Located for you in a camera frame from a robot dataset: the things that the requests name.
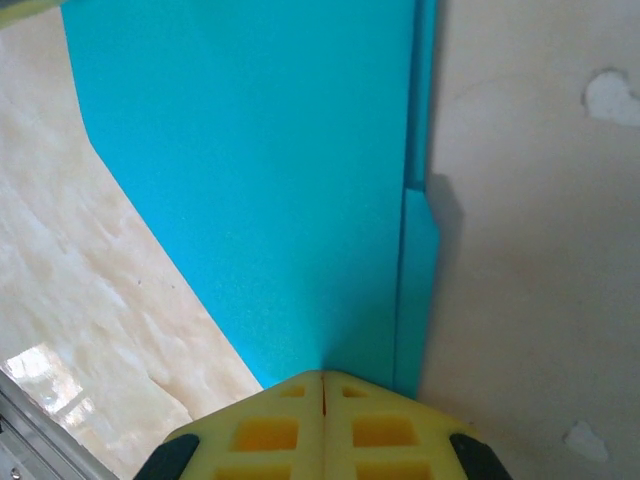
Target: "marble floor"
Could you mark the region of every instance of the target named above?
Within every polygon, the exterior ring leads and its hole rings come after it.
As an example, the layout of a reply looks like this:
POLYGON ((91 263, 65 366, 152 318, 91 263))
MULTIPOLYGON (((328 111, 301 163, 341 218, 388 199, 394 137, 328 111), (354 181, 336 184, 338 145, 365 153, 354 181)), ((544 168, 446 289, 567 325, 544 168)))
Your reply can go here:
POLYGON ((0 368, 121 478, 260 386, 84 132, 58 9, 0 31, 0 368))

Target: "metal frame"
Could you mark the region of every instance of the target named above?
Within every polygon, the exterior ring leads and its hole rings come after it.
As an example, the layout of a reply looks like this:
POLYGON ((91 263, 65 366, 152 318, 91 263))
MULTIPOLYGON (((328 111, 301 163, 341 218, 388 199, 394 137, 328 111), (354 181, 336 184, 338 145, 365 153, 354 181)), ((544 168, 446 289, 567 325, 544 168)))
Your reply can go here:
POLYGON ((43 479, 116 480, 69 433, 57 425, 7 375, 0 372, 0 442, 26 449, 34 459, 27 469, 43 479))

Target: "white paint patch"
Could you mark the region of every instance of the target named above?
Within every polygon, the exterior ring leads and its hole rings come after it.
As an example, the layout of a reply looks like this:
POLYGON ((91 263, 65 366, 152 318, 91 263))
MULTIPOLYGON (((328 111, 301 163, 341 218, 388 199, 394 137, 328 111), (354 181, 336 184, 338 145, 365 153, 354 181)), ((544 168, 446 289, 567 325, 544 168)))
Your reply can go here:
POLYGON ((609 451, 604 441, 598 437, 591 426, 584 420, 575 423, 564 437, 565 445, 574 452, 594 462, 606 462, 609 460, 609 451))
POLYGON ((598 73, 584 91, 590 117, 627 127, 640 127, 640 97, 631 91, 627 76, 614 69, 598 73))

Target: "square cutout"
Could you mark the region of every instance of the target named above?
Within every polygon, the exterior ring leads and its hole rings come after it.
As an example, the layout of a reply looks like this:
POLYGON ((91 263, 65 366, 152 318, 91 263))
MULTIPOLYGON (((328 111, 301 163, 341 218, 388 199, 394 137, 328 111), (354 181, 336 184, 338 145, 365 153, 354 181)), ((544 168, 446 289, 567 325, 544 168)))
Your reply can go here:
POLYGON ((292 417, 251 417, 236 430, 231 450, 263 452, 293 450, 298 444, 298 420, 292 417))
POLYGON ((289 480, 291 467, 285 465, 265 467, 230 467, 216 472, 214 480, 289 480))
POLYGON ((351 426, 354 447, 404 447, 419 443, 411 420, 403 415, 362 415, 351 426))
POLYGON ((427 462, 359 463, 358 480, 434 480, 427 462))

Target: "blue foam board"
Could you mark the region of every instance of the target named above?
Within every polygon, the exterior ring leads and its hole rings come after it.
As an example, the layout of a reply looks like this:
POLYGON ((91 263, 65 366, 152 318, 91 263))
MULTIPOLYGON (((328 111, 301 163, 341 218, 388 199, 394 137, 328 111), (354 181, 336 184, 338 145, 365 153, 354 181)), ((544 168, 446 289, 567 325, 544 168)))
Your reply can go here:
POLYGON ((415 393, 433 5, 63 6, 92 144, 264 387, 334 368, 415 393))

